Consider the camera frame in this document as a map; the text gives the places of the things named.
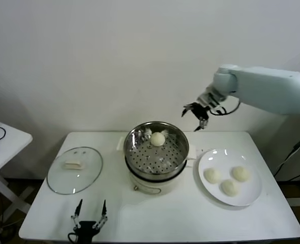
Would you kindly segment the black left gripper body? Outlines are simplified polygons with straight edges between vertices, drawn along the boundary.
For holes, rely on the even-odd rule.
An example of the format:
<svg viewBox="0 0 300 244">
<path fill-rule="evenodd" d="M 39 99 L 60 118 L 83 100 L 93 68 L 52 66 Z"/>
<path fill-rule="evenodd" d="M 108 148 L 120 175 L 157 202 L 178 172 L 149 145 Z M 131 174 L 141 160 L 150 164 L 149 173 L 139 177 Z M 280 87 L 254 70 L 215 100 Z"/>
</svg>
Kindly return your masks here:
<svg viewBox="0 0 300 244">
<path fill-rule="evenodd" d="M 81 221 L 80 228 L 77 229 L 77 243 L 89 244 L 92 243 L 93 237 L 100 233 L 100 230 L 93 226 L 96 221 Z"/>
</svg>

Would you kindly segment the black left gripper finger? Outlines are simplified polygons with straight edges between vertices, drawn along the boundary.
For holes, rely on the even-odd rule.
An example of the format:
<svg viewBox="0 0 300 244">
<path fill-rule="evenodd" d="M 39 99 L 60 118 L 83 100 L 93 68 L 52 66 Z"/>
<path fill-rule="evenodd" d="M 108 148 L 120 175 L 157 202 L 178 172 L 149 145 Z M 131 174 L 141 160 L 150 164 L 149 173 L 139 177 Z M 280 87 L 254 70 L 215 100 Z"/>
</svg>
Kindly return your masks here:
<svg viewBox="0 0 300 244">
<path fill-rule="evenodd" d="M 83 199 L 80 200 L 79 204 L 77 205 L 74 214 L 71 216 L 71 219 L 73 220 L 74 223 L 74 227 L 73 229 L 79 229 L 81 227 L 80 225 L 80 220 L 79 220 L 79 214 L 81 211 L 81 207 L 82 207 L 82 203 L 83 203 Z"/>
<path fill-rule="evenodd" d="M 103 208 L 102 208 L 102 213 L 101 213 L 101 218 L 99 219 L 99 221 L 97 221 L 94 225 L 93 228 L 96 230 L 101 230 L 102 227 L 105 225 L 105 223 L 108 220 L 108 216 L 107 216 L 107 207 L 106 207 L 106 200 L 104 200 L 103 203 Z"/>
</svg>

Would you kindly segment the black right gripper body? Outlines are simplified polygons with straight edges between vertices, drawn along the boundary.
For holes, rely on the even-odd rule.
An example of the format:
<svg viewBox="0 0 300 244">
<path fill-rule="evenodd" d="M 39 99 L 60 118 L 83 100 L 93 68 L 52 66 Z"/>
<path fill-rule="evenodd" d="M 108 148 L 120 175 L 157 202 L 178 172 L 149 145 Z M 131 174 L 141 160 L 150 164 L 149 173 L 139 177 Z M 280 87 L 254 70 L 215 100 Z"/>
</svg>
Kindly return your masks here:
<svg viewBox="0 0 300 244">
<path fill-rule="evenodd" d="M 190 104 L 190 110 L 198 120 L 208 120 L 209 119 L 209 116 L 208 116 L 209 108 L 208 107 L 203 107 L 199 103 L 194 102 L 194 103 Z"/>
</svg>

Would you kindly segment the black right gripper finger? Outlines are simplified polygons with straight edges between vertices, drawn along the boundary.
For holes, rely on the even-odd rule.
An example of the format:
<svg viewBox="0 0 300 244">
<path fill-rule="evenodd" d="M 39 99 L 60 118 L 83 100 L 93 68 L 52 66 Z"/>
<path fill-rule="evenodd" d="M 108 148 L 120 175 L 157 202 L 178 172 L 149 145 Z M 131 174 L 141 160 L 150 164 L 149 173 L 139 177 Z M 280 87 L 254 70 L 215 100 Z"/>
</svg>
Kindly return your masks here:
<svg viewBox="0 0 300 244">
<path fill-rule="evenodd" d="M 199 120 L 199 125 L 196 127 L 196 129 L 194 130 L 194 132 L 200 131 L 200 130 L 204 130 L 207 126 L 208 121 L 204 118 L 200 118 Z"/>
<path fill-rule="evenodd" d="M 182 111 L 182 117 L 188 112 L 188 111 L 193 111 L 193 109 L 196 107 L 197 103 L 193 102 L 190 104 L 185 105 Z"/>
</svg>

